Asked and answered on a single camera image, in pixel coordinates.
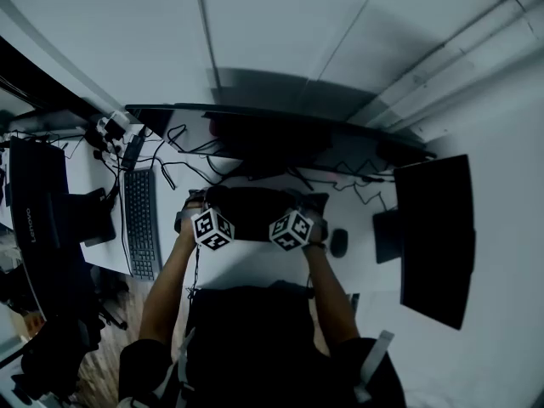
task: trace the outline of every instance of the computer monitor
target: computer monitor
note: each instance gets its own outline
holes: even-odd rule
[[[115,238],[104,189],[70,194],[64,151],[19,138],[10,142],[9,185],[15,237],[44,317],[95,317],[94,284],[80,242]]]
[[[398,210],[374,216],[377,262],[402,258],[401,303],[461,329],[474,265],[467,156],[394,170]]]
[[[289,167],[363,177],[387,165],[435,158],[417,141],[317,116],[230,105],[125,107],[170,143],[174,128],[185,124],[188,132],[173,146],[189,153],[203,146],[198,153],[243,160],[245,167],[238,172],[257,178],[284,173]]]

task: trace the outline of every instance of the black keyboard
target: black keyboard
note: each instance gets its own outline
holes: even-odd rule
[[[154,280],[161,271],[156,230],[155,177],[149,169],[125,173],[125,216],[133,277]]]

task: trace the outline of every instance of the monitor stand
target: monitor stand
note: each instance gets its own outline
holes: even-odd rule
[[[116,238],[105,197],[104,188],[86,195],[49,194],[59,248],[81,242],[91,247]]]
[[[402,256],[402,234],[399,210],[389,210],[375,214],[374,240],[376,242],[376,262],[388,262]]]

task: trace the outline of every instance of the white desk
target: white desk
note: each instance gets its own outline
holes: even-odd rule
[[[152,135],[148,139],[158,139]],[[65,149],[67,156],[71,154],[77,142],[69,142]],[[160,142],[149,141],[144,144],[140,157],[152,156]],[[3,167],[9,162],[9,150],[3,154]],[[205,157],[179,154],[173,147],[164,144],[158,152],[164,162],[186,161],[191,166],[203,171],[211,180],[218,177],[210,169]],[[229,171],[238,161],[212,157],[214,166],[220,171]],[[149,167],[150,162],[139,163],[137,168]],[[179,211],[189,195],[189,189],[201,189],[208,184],[185,165],[169,165],[167,170],[176,184],[172,190],[162,177],[156,161],[156,208],[158,234],[162,262],[166,262],[177,233],[173,229],[176,212]],[[66,159],[68,185],[71,193],[88,193],[99,187],[109,191],[114,177],[105,166],[93,158],[93,148],[82,141],[71,159]],[[305,177],[312,179],[336,180],[341,184],[349,184],[354,178],[335,173],[323,173],[301,169]],[[224,183],[234,186],[262,186],[283,190],[293,188],[308,193],[308,188],[298,179],[285,175],[267,178],[256,182],[248,182],[245,178],[231,178]],[[330,199],[326,205],[325,219],[329,222],[330,231],[344,228],[349,233],[348,252],[345,257],[335,259],[330,256],[331,266],[346,292],[391,291],[400,289],[400,260],[385,264],[376,264],[372,215],[381,212],[382,205],[378,199],[368,206],[363,206],[354,190],[349,188],[343,192],[332,189],[330,184],[312,184],[315,192],[326,192]],[[393,184],[371,184],[360,193],[365,199],[382,191],[388,205],[396,205],[396,194]],[[258,210],[258,207],[247,207],[246,210]],[[128,267],[122,249],[121,212],[117,198],[116,206],[111,214],[117,238],[101,245],[85,247],[83,256],[91,264],[127,274]],[[12,228],[12,219],[5,199],[0,205],[0,223]],[[190,260],[184,284],[189,286],[194,280],[195,258]],[[302,251],[284,252],[272,243],[235,241],[228,246],[213,252],[203,247],[199,263],[198,286],[226,288],[239,285],[268,286],[274,281],[285,280],[305,285],[308,267],[304,262]]]

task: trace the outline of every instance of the black cable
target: black cable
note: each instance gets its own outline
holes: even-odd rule
[[[117,174],[115,173],[115,171],[108,166],[108,164],[105,162],[105,160],[103,158],[100,157],[100,161],[102,163],[104,163],[104,166],[107,167],[110,170],[110,172],[113,174],[113,176],[115,177],[115,181],[113,182],[113,186],[111,186],[111,189],[108,192],[108,195],[105,196],[105,199],[107,200],[110,197],[111,192],[113,192],[113,190],[117,187],[117,182],[119,181],[119,178],[117,177]]]
[[[121,164],[119,163],[119,156],[116,156],[117,159],[117,167],[121,169]],[[117,185],[119,186],[119,202],[121,203],[119,206],[121,208],[121,244],[122,244],[122,250],[125,253],[125,260],[127,260],[127,267],[128,267],[128,273],[130,276],[133,276],[133,271],[130,269],[130,263],[128,262],[128,254],[127,254],[127,248],[125,247],[125,210],[122,203],[122,190],[121,190],[121,180],[117,180]]]
[[[155,164],[155,158],[156,158],[156,153],[159,152],[159,150],[161,149],[161,147],[164,145],[164,143],[166,142],[166,140],[163,140],[159,146],[156,147],[156,150],[155,152],[153,153],[153,156],[151,157],[151,166],[150,166],[150,169],[153,169],[153,165]]]
[[[178,133],[176,133],[175,135],[171,135],[170,133],[175,131],[175,130],[178,130],[179,128],[181,128],[181,130],[179,130]],[[187,125],[186,124],[180,124],[178,125],[177,127],[172,127],[170,128],[168,131],[167,131],[167,139],[168,139],[168,143],[170,145],[174,145],[177,149],[178,149],[178,152],[181,152],[181,153],[196,153],[198,150],[201,150],[202,148],[207,148],[208,146],[212,146],[214,144],[216,144],[219,139],[212,139],[212,140],[208,140],[205,144],[202,144],[200,146],[197,146],[196,148],[193,148],[192,150],[184,150],[179,144],[178,142],[176,142],[176,140],[179,138],[179,136],[181,136],[183,133],[185,133],[187,131]]]
[[[170,184],[172,190],[176,190],[176,184],[173,182],[172,177],[170,177],[170,173],[168,172],[168,170],[164,167],[164,162],[159,157],[157,157],[156,159],[159,161],[159,163],[161,163],[162,176],[165,178],[167,183]]]
[[[71,136],[64,136],[64,137],[62,137],[62,138],[57,138],[57,139],[55,139],[55,140],[51,140],[51,141],[48,142],[48,144],[50,144],[50,145],[51,145],[51,144],[55,144],[55,143],[59,142],[60,140],[64,140],[64,139],[74,139],[74,138],[76,138],[77,136],[78,136],[77,134],[72,134]]]
[[[388,207],[385,205],[385,201],[383,200],[382,198],[382,192],[379,191],[378,193],[376,193],[375,195],[371,196],[368,200],[364,200],[364,198],[362,197],[362,195],[359,193],[359,191],[357,190],[357,186],[354,186],[354,190],[355,190],[355,193],[357,194],[357,196],[359,197],[360,201],[363,203],[364,206],[368,205],[368,203],[370,201],[372,201],[374,198],[379,198],[380,199],[380,202],[382,203],[382,206],[383,206],[383,211],[384,212],[388,212]]]
[[[37,138],[37,136],[36,136],[35,134],[23,132],[23,131],[21,131],[21,130],[14,130],[14,132],[17,133],[17,137],[18,137],[18,138],[20,138],[19,133],[25,134],[26,136],[30,136],[30,138],[24,138],[25,140]]]
[[[342,171],[340,171],[338,169],[338,167],[340,167],[341,165],[344,165],[350,173],[356,175],[359,171],[362,171],[365,166],[367,164],[370,164],[374,170],[376,171],[375,173],[372,173],[372,175],[382,175],[383,177],[393,177],[393,174],[392,173],[383,173],[382,171],[380,171],[376,165],[374,164],[374,162],[371,160],[371,159],[366,159],[362,165],[360,165],[357,169],[352,169],[351,167],[349,167],[348,163],[346,163],[345,161],[340,161],[333,169],[339,173],[342,173]]]
[[[191,305],[193,304],[193,298],[195,297],[195,291],[196,291],[196,282],[198,281],[198,260],[200,259],[201,254],[201,247],[200,245],[196,245],[196,253],[195,253],[195,279],[193,280],[193,285],[187,289],[187,292],[189,292],[188,298],[189,298],[189,309]]]
[[[219,139],[208,140],[205,144],[197,146],[196,148],[193,148],[192,150],[187,152],[196,153],[198,150],[201,150],[202,148],[209,148],[209,146],[215,145],[217,142],[219,142]]]
[[[177,133],[175,136],[171,136],[170,133],[174,130],[177,130],[178,128],[181,128],[179,133]],[[167,138],[168,143],[170,145],[175,145],[178,148],[178,151],[181,151],[182,153],[185,153],[185,150],[179,146],[179,144],[176,142],[176,140],[181,136],[183,133],[187,131],[187,126],[185,124],[180,124],[176,127],[172,127],[167,131]]]
[[[116,156],[116,159],[117,159],[117,170],[119,171],[119,175],[121,175],[121,171],[124,171],[124,169],[121,168],[121,165],[119,163],[119,156]],[[120,182],[120,179],[119,179],[119,175],[117,175],[115,173],[115,171],[108,166],[108,164],[105,162],[105,160],[102,157],[100,157],[100,160],[102,161],[102,163],[104,163],[104,166],[107,167],[108,170],[115,177],[115,181],[113,182],[113,187],[111,188],[110,192],[108,193],[108,195],[106,196],[105,199],[107,200],[110,197],[111,192],[113,192],[113,190],[116,187],[119,188],[119,202],[120,202],[119,205],[121,207],[121,244],[122,244],[122,250],[125,253],[125,259],[127,260],[128,273],[131,276],[133,276],[133,271],[130,269],[130,263],[128,262],[127,248],[125,247],[125,211],[124,211],[124,207],[123,207],[123,203],[122,203],[121,182]]]
[[[206,160],[207,160],[207,164],[210,166],[210,168],[212,169],[212,171],[214,171],[218,176],[220,177],[224,177],[226,174],[224,173],[221,173],[220,171],[218,171],[215,166],[212,164],[212,161],[210,160],[210,156],[206,156]]]
[[[76,148],[74,148],[74,150],[71,152],[70,156],[66,156],[66,155],[65,155],[65,157],[66,157],[68,160],[70,160],[71,157],[74,155],[74,153],[75,153],[76,150],[77,150],[77,147],[79,146],[79,144],[82,142],[82,140],[83,140],[84,138],[85,138],[85,136],[83,135],[83,136],[79,139],[79,141],[77,142]]]
[[[200,175],[208,184],[212,185],[212,186],[217,186],[219,183],[222,183],[223,180],[219,181],[218,183],[214,183],[213,181],[211,181],[206,175],[204,175],[204,173],[198,169],[196,169],[195,167],[192,167],[189,163],[187,163],[186,161],[167,161],[165,163],[162,163],[162,166],[165,167],[166,165],[185,165],[186,167],[188,167],[189,169],[192,169],[195,173],[197,173],[198,175]]]
[[[295,177],[296,179],[299,179],[301,181],[303,181],[303,179],[301,177],[298,177],[296,174],[294,173],[291,173],[289,171],[287,171],[287,173],[289,173],[290,175],[292,175],[293,177]],[[364,206],[368,205],[368,203],[370,201],[372,201],[373,199],[375,198],[379,198],[380,202],[382,203],[382,206],[383,206],[383,210],[385,212],[388,212],[388,208],[385,204],[385,201],[383,200],[382,198],[382,192],[379,191],[377,192],[375,195],[371,196],[367,201],[364,200],[364,198],[362,197],[362,195],[359,193],[359,191],[357,190],[358,187],[360,188],[365,188],[366,186],[370,186],[371,183],[365,183],[365,184],[359,184],[357,182],[353,182],[352,184],[346,184],[345,186],[343,186],[342,188],[338,188],[338,182],[337,181],[326,181],[326,180],[318,180],[318,179],[313,179],[313,178],[306,178],[304,177],[304,179],[306,179],[307,181],[309,181],[310,183],[322,183],[322,184],[332,184],[332,188],[337,191],[337,192],[342,192],[343,190],[346,190],[347,188],[350,188],[350,187],[353,187],[354,188],[354,191],[355,191],[355,194],[359,197],[360,201],[363,203]]]

